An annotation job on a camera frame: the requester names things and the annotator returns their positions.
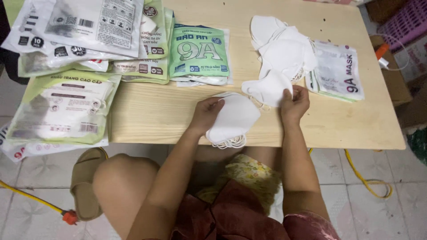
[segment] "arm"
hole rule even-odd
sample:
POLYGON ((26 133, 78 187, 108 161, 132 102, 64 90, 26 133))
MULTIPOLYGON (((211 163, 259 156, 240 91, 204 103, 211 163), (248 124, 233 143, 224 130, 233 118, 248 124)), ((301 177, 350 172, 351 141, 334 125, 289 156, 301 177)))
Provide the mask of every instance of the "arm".
POLYGON ((190 180, 199 139, 212 127, 223 107, 224 101, 220 99, 211 97, 197 103, 190 126, 157 173, 127 240, 170 239, 179 205, 190 180))
POLYGON ((320 192, 319 180, 299 126, 310 107, 308 90, 294 85, 294 100, 284 91, 281 116, 284 127, 282 181, 283 214, 314 212, 327 220, 329 215, 320 192))

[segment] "orange object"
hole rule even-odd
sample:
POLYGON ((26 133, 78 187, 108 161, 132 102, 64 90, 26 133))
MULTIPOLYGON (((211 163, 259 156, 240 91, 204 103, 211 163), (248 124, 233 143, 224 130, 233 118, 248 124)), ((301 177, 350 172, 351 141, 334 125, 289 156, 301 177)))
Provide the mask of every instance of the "orange object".
POLYGON ((380 48, 377 49, 377 51, 375 51, 375 55, 377 56, 377 60, 380 60, 383 55, 387 52, 387 50, 389 49, 390 45, 388 45, 387 43, 383 43, 380 48))
POLYGON ((77 218, 77 214, 74 210, 63 211, 61 214, 63 215, 63 221, 66 221, 70 225, 77 225, 76 222, 78 222, 79 219, 77 218))

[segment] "tiled floor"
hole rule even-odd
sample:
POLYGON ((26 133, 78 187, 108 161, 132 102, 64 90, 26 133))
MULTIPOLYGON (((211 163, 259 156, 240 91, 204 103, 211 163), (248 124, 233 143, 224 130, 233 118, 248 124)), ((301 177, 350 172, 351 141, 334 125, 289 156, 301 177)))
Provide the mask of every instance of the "tiled floor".
MULTIPOLYGON (((366 20, 365 9, 361 10, 366 20)), ((376 26, 368 26, 375 32, 376 26)), ((0 125, 19 105, 25 86, 0 77, 0 125)), ((150 157, 161 164, 167 145, 112 143, 109 155, 120 152, 150 157)), ((71 171, 84 150, 32 157, 14 164, 0 153, 0 179, 65 209, 74 207, 69 193, 71 171)), ((406 149, 374 152, 350 150, 355 167, 366 179, 392 183, 391 198, 375 198, 354 175, 342 149, 315 149, 316 167, 332 224, 343 240, 427 239, 427 166, 406 149)), ((384 194, 383 186, 372 186, 384 194)), ((276 195, 271 217, 282 220, 283 191, 276 195)), ((0 188, 0 240, 118 240, 104 215, 69 226, 50 208, 0 188)))

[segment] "slipper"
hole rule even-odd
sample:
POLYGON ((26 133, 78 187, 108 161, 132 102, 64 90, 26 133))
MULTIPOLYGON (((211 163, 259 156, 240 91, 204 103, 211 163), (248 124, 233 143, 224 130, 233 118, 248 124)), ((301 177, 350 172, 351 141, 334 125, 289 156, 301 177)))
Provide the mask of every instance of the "slipper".
POLYGON ((104 149, 91 148, 84 152, 74 165, 70 192, 74 197, 74 205, 80 221, 90 221, 102 214, 92 182, 98 166, 106 159, 107 154, 104 149))

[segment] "pink plastic basket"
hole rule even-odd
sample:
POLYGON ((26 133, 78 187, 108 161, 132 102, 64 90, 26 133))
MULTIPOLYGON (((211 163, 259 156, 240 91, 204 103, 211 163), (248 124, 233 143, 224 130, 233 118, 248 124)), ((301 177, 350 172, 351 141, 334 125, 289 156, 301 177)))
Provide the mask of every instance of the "pink plastic basket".
MULTIPOLYGON (((378 33, 391 35, 403 44, 415 39, 427 31, 427 0, 410 0, 402 9, 377 30, 378 33)), ((401 45, 391 37, 384 36, 390 50, 401 45)))

